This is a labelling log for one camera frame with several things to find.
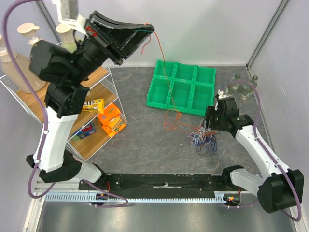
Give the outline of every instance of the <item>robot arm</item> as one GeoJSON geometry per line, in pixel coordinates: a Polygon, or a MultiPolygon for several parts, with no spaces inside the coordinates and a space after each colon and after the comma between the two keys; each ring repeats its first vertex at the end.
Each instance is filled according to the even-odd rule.
{"type": "Polygon", "coordinates": [[[89,19],[83,19],[78,15],[76,0],[54,0],[53,3],[57,5],[59,20],[86,36],[78,42],[73,54],[44,40],[35,43],[31,50],[30,70],[50,84],[44,100],[48,131],[42,132],[47,135],[41,160],[37,160],[37,151],[27,157],[27,162],[32,167],[39,163],[40,177],[45,183],[74,177],[94,183],[102,171],[93,164],[75,159],[65,150],[70,130],[89,91],[81,82],[107,59],[121,65],[155,29],[149,24],[116,22],[97,11],[89,19]]]}
{"type": "Polygon", "coordinates": [[[292,171],[257,133],[259,140],[278,163],[270,158],[254,136],[252,119],[248,115],[239,115],[233,97],[218,97],[216,107],[208,106],[203,126],[230,132],[248,151],[261,172],[262,176],[256,176],[239,165],[225,168],[223,175],[228,185],[240,186],[255,195],[268,213],[295,206],[291,189],[277,167],[280,165],[295,187],[300,202],[302,201],[304,176],[299,170],[292,171]]]}
{"type": "Polygon", "coordinates": [[[57,7],[60,23],[87,36],[86,19],[78,14],[78,0],[52,0],[52,3],[57,7]]]}

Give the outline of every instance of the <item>gray marble surface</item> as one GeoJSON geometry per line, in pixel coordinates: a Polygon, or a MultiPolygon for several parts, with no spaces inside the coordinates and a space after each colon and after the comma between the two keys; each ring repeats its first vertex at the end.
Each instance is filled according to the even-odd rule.
{"type": "MultiPolygon", "coordinates": [[[[223,168],[237,164],[259,173],[247,151],[228,132],[220,132],[214,155],[200,156],[188,143],[185,133],[165,130],[166,111],[146,106],[153,72],[154,68],[112,69],[128,124],[90,158],[91,162],[109,173],[219,174],[223,168]]],[[[248,78],[245,67],[217,67],[216,89],[236,73],[243,79],[248,78]]],[[[246,113],[254,120],[255,98],[244,101],[236,96],[236,102],[240,113],[246,113]]],[[[182,114],[181,122],[198,126],[202,119],[201,116],[182,114]]],[[[266,139],[263,124],[259,125],[259,131],[266,139]]]]}

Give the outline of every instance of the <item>wooden shelf board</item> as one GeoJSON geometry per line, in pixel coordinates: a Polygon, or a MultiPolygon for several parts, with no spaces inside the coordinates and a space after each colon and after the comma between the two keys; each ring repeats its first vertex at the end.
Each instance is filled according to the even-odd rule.
{"type": "MultiPolygon", "coordinates": [[[[93,85],[97,84],[103,77],[107,76],[109,72],[103,68],[98,67],[93,73],[89,75],[88,81],[83,81],[81,84],[85,87],[92,87],[93,85]]],[[[36,92],[36,94],[39,96],[41,102],[45,106],[45,95],[47,91],[47,87],[49,84],[46,84],[46,86],[39,91],[36,92]]],[[[43,114],[41,112],[41,109],[38,105],[38,103],[35,101],[34,96],[31,93],[25,93],[22,90],[19,90],[16,92],[16,94],[21,98],[21,100],[24,101],[24,103],[30,108],[30,110],[38,117],[38,119],[43,122],[43,114]]]]}
{"type": "Polygon", "coordinates": [[[89,159],[110,139],[110,136],[108,136],[100,124],[98,124],[95,120],[93,122],[96,133],[76,142],[73,140],[70,141],[72,146],[85,160],[89,159]]]}
{"type": "MultiPolygon", "coordinates": [[[[86,101],[95,100],[99,98],[104,98],[104,107],[106,108],[109,104],[111,104],[113,101],[117,99],[117,96],[114,95],[112,92],[110,92],[104,85],[97,84],[93,87],[90,91],[90,95],[86,97],[86,101]]],[[[74,132],[76,132],[80,127],[82,127],[86,122],[92,120],[97,116],[97,113],[94,112],[85,112],[82,111],[77,120],[75,121],[70,134],[72,135],[74,132]]]]}

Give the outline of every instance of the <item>beige plastic object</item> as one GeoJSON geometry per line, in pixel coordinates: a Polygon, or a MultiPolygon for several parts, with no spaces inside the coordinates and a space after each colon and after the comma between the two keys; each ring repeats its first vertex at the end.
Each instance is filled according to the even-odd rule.
{"type": "MultiPolygon", "coordinates": [[[[14,58],[16,58],[17,53],[13,52],[14,58]]],[[[2,35],[0,34],[0,60],[1,62],[10,62],[11,58],[4,46],[4,40],[2,39],[2,35]]]]}
{"type": "Polygon", "coordinates": [[[61,37],[61,47],[73,53],[77,49],[76,42],[74,40],[73,29],[61,23],[56,27],[56,31],[61,37]]]}
{"type": "Polygon", "coordinates": [[[40,27],[34,25],[33,23],[24,23],[17,28],[17,31],[22,36],[29,38],[28,44],[33,46],[37,41],[42,39],[41,37],[35,35],[38,29],[40,29],[40,27]]]}
{"type": "MultiPolygon", "coordinates": [[[[13,52],[16,62],[18,63],[20,69],[23,71],[26,79],[30,82],[30,85],[34,91],[38,91],[46,85],[45,81],[38,78],[33,72],[30,71],[29,65],[30,60],[18,53],[13,52]]],[[[25,93],[30,93],[30,90],[26,86],[25,82],[17,72],[12,60],[3,44],[2,36],[0,35],[0,60],[3,72],[15,83],[18,87],[25,93]]]]}

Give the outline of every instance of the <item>blue box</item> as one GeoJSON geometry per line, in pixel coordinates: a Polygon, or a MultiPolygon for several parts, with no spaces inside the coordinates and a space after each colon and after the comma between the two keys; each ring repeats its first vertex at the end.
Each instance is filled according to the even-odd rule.
{"type": "Polygon", "coordinates": [[[80,132],[78,132],[73,138],[73,141],[79,141],[88,137],[89,135],[96,133],[96,130],[92,122],[88,123],[80,132]]]}

